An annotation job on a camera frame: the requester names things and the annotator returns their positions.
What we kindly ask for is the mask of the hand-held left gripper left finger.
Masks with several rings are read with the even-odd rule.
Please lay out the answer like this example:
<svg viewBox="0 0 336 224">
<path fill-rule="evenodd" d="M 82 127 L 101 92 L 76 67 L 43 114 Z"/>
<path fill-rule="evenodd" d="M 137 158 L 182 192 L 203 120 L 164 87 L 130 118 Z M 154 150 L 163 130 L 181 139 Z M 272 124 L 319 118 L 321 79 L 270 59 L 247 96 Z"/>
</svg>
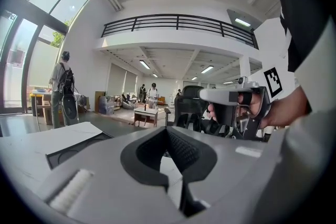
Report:
<svg viewBox="0 0 336 224">
<path fill-rule="evenodd" d="M 43 184 L 51 223 L 178 223 L 182 176 L 165 156 L 164 128 L 96 142 Z"/>
</svg>

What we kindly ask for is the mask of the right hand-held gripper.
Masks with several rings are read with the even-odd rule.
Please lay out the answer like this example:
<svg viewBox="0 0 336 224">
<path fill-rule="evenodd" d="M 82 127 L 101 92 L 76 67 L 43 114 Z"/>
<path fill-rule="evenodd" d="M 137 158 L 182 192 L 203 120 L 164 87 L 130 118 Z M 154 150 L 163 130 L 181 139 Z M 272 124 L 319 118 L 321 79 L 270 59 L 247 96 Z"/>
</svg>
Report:
<svg viewBox="0 0 336 224">
<path fill-rule="evenodd" d="M 239 78 L 231 89 L 203 89 L 199 97 L 213 104 L 218 124 L 233 128 L 231 137 L 253 141 L 264 141 L 271 133 L 271 128 L 259 129 L 261 119 L 274 100 L 288 96 L 295 89 L 295 77 L 288 71 L 288 47 L 290 36 L 285 35 L 279 18 L 266 20 L 255 31 L 259 45 L 262 68 L 250 75 Z M 257 115 L 250 112 L 248 105 L 239 104 L 241 93 L 261 95 L 261 105 Z"/>
</svg>

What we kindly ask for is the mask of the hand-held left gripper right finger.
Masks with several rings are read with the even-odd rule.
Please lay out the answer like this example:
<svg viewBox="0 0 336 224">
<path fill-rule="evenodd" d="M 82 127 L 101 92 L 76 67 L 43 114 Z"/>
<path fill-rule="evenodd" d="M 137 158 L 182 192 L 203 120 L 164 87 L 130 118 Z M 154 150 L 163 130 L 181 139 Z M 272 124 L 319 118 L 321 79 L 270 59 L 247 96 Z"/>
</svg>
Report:
<svg viewBox="0 0 336 224">
<path fill-rule="evenodd" d="M 283 130 L 262 143 L 168 127 L 167 149 L 183 179 L 180 208 L 168 216 L 255 218 L 283 139 Z"/>
</svg>

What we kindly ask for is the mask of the person's right hand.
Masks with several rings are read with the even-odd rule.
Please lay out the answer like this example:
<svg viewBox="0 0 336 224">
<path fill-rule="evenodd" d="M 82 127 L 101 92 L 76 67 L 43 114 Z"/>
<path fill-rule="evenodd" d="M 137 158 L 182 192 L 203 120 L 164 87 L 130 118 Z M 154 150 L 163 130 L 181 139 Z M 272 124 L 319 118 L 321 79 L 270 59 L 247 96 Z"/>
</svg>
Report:
<svg viewBox="0 0 336 224">
<path fill-rule="evenodd" d="M 239 94 L 238 96 L 238 103 L 242 104 L 244 100 L 243 94 Z M 251 101 L 249 104 L 249 109 L 252 113 L 252 115 L 256 115 L 258 112 L 258 109 L 261 105 L 261 95 L 260 94 L 255 94 L 253 93 L 251 95 Z M 279 100 L 275 100 L 274 102 L 271 103 L 270 110 L 268 114 L 261 120 L 261 123 L 259 125 L 259 129 L 264 129 L 266 127 L 271 127 L 271 126 L 278 126 L 281 123 L 279 123 L 280 120 L 280 112 L 279 111 Z M 213 104 L 210 104 L 208 106 L 208 111 L 209 115 L 214 119 L 216 119 L 215 115 L 215 110 Z"/>
</svg>

